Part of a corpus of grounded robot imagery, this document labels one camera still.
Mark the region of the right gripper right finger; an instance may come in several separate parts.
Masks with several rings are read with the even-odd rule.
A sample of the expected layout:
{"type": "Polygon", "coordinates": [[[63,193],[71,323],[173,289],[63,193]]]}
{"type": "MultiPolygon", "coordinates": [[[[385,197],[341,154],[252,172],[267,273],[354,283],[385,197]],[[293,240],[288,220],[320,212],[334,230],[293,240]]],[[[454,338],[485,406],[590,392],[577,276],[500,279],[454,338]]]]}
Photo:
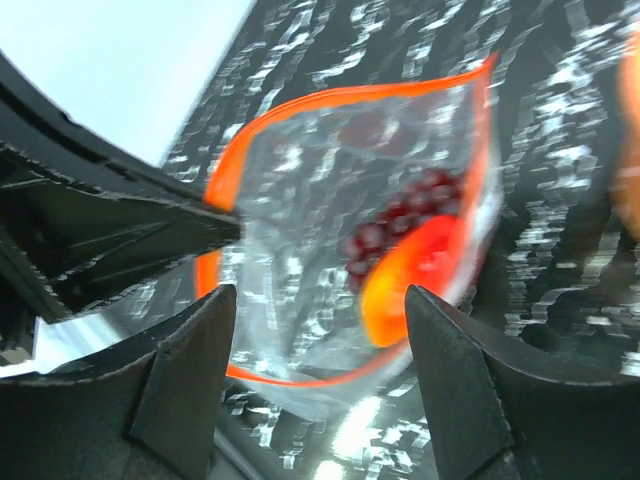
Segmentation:
{"type": "Polygon", "coordinates": [[[405,313],[440,478],[638,478],[638,378],[537,349],[420,286],[405,313]]]}

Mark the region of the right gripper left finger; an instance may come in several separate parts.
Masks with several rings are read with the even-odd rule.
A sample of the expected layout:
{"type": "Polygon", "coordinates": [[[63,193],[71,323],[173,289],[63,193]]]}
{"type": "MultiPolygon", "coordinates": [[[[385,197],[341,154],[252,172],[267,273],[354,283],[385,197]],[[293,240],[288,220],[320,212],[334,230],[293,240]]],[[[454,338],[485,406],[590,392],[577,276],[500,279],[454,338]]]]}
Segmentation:
{"type": "Polygon", "coordinates": [[[236,289],[47,375],[1,381],[4,479],[204,479],[236,289]]]}

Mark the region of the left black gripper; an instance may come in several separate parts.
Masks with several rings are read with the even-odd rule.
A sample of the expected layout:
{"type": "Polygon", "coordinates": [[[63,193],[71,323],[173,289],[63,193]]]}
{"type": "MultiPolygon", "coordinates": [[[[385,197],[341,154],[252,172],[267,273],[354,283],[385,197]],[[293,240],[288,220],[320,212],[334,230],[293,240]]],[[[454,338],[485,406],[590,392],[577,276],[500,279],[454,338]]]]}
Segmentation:
{"type": "Polygon", "coordinates": [[[1,356],[239,239],[240,219],[74,124],[1,64],[1,356]]]}

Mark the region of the red orange mango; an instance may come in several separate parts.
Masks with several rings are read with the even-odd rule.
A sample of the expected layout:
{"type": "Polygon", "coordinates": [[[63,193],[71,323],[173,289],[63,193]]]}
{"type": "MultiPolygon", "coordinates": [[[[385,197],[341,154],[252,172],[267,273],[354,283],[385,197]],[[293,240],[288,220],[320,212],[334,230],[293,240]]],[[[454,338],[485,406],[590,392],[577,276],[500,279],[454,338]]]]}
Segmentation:
{"type": "Polygon", "coordinates": [[[385,254],[360,294],[364,330],[374,346],[388,347],[407,337],[405,295],[411,285],[435,294],[452,285],[469,235],[467,220],[437,215],[385,254]]]}

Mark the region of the purple grape bunch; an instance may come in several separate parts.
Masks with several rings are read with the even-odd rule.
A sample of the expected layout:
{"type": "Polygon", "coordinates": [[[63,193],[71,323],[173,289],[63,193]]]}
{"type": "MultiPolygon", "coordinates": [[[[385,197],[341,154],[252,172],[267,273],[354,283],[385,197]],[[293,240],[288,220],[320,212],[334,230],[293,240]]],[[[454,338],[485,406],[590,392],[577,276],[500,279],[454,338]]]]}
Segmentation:
{"type": "Polygon", "coordinates": [[[372,220],[355,228],[342,246],[350,290],[359,292],[382,258],[417,227],[436,215],[457,215],[463,182],[461,173],[427,168],[392,196],[372,220]]]}

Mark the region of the clear orange zip bag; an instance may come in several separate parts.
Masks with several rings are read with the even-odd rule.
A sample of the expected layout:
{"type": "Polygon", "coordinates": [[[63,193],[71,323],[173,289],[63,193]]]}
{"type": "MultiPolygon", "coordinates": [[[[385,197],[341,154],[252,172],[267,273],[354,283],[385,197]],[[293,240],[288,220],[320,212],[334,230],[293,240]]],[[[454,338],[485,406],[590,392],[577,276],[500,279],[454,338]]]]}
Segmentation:
{"type": "Polygon", "coordinates": [[[342,87],[275,107],[223,151],[205,200],[240,213],[240,240],[199,257],[194,290],[238,291],[227,368],[266,400],[327,419],[394,380],[407,337],[374,346],[360,294],[347,285],[343,243],[427,168],[464,176],[459,212],[469,240],[453,283],[458,305],[475,280],[503,200],[492,144],[495,61],[435,80],[342,87]]]}

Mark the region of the orange plastic basket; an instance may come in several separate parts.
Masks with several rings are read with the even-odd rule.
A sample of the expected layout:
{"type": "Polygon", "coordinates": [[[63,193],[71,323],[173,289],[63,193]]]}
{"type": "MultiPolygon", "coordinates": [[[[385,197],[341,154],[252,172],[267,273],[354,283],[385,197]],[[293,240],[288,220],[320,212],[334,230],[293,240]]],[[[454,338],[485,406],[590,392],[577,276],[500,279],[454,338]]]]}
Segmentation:
{"type": "Polygon", "coordinates": [[[620,63],[618,97],[624,135],[611,192],[617,214],[639,241],[639,29],[629,37],[620,63]]]}

